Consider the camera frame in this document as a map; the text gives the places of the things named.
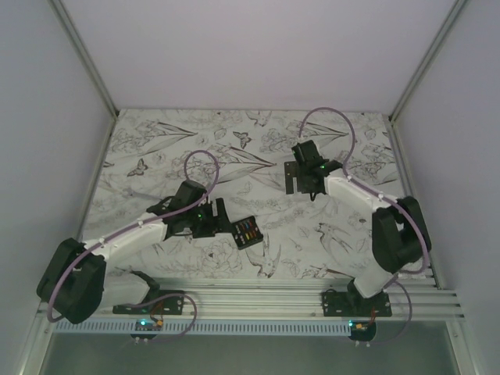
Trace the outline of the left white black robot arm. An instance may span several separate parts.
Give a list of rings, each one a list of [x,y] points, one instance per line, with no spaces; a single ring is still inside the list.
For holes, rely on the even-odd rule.
[[[82,323],[100,309],[138,310],[149,314],[166,294],[142,271],[123,277],[108,275],[114,266],[148,246],[187,232],[193,238],[231,233],[224,200],[211,201],[207,190],[184,181],[174,196],[146,209],[133,223],[99,239],[62,241],[37,286],[37,296],[49,311],[73,324]]]

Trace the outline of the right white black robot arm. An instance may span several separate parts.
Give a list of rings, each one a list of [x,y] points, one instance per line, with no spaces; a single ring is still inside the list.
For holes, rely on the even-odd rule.
[[[295,160],[285,164],[288,194],[298,191],[312,200],[328,195],[371,220],[373,259],[355,277],[355,291],[346,297],[349,312],[364,316],[374,306],[373,297],[406,265],[420,260],[423,269],[428,267],[431,244],[420,204],[412,196],[397,199],[374,190],[351,175],[345,164],[322,157],[313,141],[297,143],[291,150]]]

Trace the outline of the black fuse box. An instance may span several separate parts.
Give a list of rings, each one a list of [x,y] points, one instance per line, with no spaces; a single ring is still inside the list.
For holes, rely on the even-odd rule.
[[[238,250],[244,250],[263,241],[263,233],[254,216],[232,223],[232,234]]]

